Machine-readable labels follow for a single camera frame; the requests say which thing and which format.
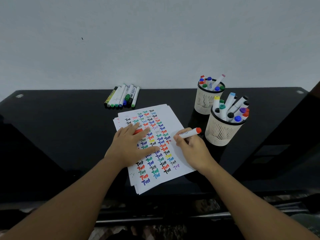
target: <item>gray wall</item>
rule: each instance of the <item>gray wall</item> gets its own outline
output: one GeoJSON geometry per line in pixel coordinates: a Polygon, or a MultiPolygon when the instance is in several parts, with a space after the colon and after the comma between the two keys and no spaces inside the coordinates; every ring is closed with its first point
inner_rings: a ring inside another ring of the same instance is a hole
{"type": "Polygon", "coordinates": [[[0,100],[19,89],[320,80],[320,0],[1,0],[0,100]]]}

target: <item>stack of paper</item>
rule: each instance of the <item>stack of paper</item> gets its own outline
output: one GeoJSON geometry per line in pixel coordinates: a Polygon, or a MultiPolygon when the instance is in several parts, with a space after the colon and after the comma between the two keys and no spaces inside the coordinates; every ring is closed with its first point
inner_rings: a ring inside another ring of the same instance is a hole
{"type": "Polygon", "coordinates": [[[118,118],[114,118],[117,130],[137,122],[140,122],[139,127],[142,129],[150,127],[150,132],[138,142],[137,147],[139,149],[160,147],[160,151],[128,167],[130,184],[134,186],[137,194],[142,194],[158,184],[194,171],[173,139],[173,136],[183,129],[183,126],[170,106],[162,104],[131,110],[118,113],[118,118]]]}

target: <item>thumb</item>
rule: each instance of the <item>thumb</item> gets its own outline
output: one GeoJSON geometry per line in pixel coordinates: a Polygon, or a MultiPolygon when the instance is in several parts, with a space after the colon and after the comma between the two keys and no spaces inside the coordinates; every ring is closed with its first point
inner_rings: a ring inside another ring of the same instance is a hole
{"type": "Polygon", "coordinates": [[[175,135],[173,138],[176,141],[177,146],[180,147],[181,149],[184,149],[189,146],[181,136],[175,135]]]}
{"type": "Polygon", "coordinates": [[[143,157],[145,157],[147,155],[150,155],[152,153],[155,153],[157,151],[160,151],[160,147],[158,147],[158,146],[150,146],[150,147],[148,147],[146,149],[140,149],[139,153],[140,153],[141,158],[143,158],[143,157]]]}

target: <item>white mesh pen holder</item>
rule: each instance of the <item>white mesh pen holder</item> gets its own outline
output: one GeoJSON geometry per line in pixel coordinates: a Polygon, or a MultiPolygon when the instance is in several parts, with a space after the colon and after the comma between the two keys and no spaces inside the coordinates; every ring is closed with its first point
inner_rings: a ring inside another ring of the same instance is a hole
{"type": "Polygon", "coordinates": [[[204,135],[211,144],[222,147],[231,141],[232,137],[245,122],[246,120],[243,120],[240,123],[224,121],[216,116],[211,108],[204,135]]]}
{"type": "MultiPolygon", "coordinates": [[[[226,88],[226,86],[222,82],[219,83],[218,87],[220,86],[224,86],[226,88]]],[[[211,107],[214,104],[214,96],[221,96],[223,91],[209,91],[207,89],[202,88],[198,82],[198,89],[197,95],[195,97],[194,109],[198,113],[203,115],[210,114],[211,107]]]]}

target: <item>black table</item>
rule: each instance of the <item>black table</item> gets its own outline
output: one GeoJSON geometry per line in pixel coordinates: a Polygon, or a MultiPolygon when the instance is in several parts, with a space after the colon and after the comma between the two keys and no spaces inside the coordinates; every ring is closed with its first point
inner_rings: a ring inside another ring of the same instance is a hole
{"type": "MultiPolygon", "coordinates": [[[[135,108],[168,104],[184,127],[200,126],[204,131],[209,116],[195,112],[196,91],[141,89],[135,108]],[[150,100],[151,95],[158,101],[150,100]]],[[[131,110],[105,108],[103,103],[110,92],[21,90],[0,103],[1,179],[5,182],[0,203],[48,200],[103,158],[116,132],[112,120],[118,112],[131,110]]],[[[297,87],[229,88],[222,98],[226,99],[230,92],[249,97],[250,116],[227,146],[208,147],[220,165],[233,174],[305,98],[307,91],[297,87]]],[[[106,198],[202,196],[212,192],[206,179],[193,172],[138,196],[124,169],[106,198]]]]}

